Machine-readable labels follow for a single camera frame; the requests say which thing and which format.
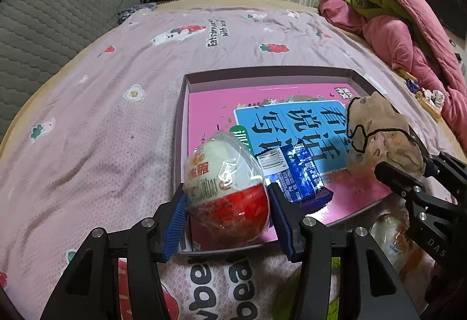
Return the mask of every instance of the plastic bag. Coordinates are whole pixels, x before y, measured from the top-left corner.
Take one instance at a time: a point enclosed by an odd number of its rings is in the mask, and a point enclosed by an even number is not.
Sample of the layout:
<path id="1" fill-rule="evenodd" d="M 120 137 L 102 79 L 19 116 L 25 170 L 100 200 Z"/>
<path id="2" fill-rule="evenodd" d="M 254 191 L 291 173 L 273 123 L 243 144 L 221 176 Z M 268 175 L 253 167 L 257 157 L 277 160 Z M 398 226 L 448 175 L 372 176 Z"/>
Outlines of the plastic bag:
<path id="1" fill-rule="evenodd" d="M 425 171 L 422 152 L 410 135 L 407 117 L 397 113 L 379 92 L 354 98 L 346 109 L 347 137 L 351 148 L 346 167 L 356 178 L 374 177 L 382 161 L 414 178 Z"/>
<path id="2" fill-rule="evenodd" d="M 269 225 L 269 199 L 256 159 L 230 133 L 214 134 L 184 164 L 188 212 L 220 248 L 257 238 Z"/>
<path id="3" fill-rule="evenodd" d="M 416 248 L 416 244 L 405 235 L 408 219 L 407 211 L 384 214 L 370 229 L 371 235 L 397 273 L 407 264 Z"/>

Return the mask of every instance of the small blue wrapper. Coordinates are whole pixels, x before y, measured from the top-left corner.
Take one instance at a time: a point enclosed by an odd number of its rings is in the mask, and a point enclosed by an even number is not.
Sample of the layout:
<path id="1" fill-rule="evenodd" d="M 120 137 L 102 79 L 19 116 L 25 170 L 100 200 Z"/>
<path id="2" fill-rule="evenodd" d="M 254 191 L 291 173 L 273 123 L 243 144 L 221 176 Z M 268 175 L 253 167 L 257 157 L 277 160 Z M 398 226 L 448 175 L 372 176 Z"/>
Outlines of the small blue wrapper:
<path id="1" fill-rule="evenodd" d="M 277 182 L 287 200 L 298 203 L 305 213 L 316 212 L 331 201 L 333 192 L 324 187 L 313 157 L 301 140 L 295 145 L 266 151 L 257 158 L 266 185 Z"/>

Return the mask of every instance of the green blanket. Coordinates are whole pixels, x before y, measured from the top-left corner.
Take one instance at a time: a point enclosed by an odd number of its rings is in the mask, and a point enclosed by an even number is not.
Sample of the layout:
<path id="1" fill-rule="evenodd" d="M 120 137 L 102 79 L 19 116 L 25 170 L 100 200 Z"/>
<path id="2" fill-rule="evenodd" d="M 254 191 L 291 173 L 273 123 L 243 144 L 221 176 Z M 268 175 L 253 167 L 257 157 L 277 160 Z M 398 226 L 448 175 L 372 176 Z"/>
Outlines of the green blanket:
<path id="1" fill-rule="evenodd" d="M 368 20 L 376 16 L 389 15 L 404 21 L 420 49 L 429 60 L 435 60 L 430 46 L 407 10 L 397 0 L 344 0 Z"/>

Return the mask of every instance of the wrapped snack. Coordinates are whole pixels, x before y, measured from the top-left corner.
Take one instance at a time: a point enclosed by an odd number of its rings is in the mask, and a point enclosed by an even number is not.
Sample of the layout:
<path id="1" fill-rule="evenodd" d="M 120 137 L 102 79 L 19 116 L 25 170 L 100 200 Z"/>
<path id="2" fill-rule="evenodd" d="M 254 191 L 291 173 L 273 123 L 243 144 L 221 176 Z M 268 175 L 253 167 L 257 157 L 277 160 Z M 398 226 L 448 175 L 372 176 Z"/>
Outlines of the wrapped snack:
<path id="1" fill-rule="evenodd" d="M 284 196 L 299 203 L 303 212 L 310 214 L 323 208 L 332 199 L 333 192 L 324 187 L 310 150 L 301 140 L 296 145 L 284 145 L 258 156 L 266 185 L 276 182 Z"/>
<path id="2" fill-rule="evenodd" d="M 188 212 L 220 249 L 257 238 L 269 225 L 261 167 L 230 133 L 214 134 L 184 164 Z"/>
<path id="3" fill-rule="evenodd" d="M 416 245 L 405 235 L 409 216 L 407 211 L 384 214 L 373 224 L 370 233 L 398 273 L 407 264 Z"/>
<path id="4" fill-rule="evenodd" d="M 425 171 L 422 152 L 410 135 L 407 117 L 397 113 L 379 92 L 356 97 L 347 106 L 347 137 L 352 147 L 346 166 L 356 178 L 374 177 L 382 161 L 420 178 Z"/>

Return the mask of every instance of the green label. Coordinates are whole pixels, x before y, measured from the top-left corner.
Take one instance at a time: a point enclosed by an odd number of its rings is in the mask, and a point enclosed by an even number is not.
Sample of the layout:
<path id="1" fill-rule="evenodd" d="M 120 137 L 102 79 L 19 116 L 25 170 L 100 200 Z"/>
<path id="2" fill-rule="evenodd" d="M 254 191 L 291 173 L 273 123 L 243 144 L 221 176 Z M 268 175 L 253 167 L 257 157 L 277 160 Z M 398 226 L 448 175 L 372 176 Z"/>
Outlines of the green label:
<path id="1" fill-rule="evenodd" d="M 247 128 L 242 125 L 234 125 L 230 128 L 229 132 L 233 133 L 233 135 L 248 148 L 250 153 L 253 154 L 253 147 L 251 146 Z"/>

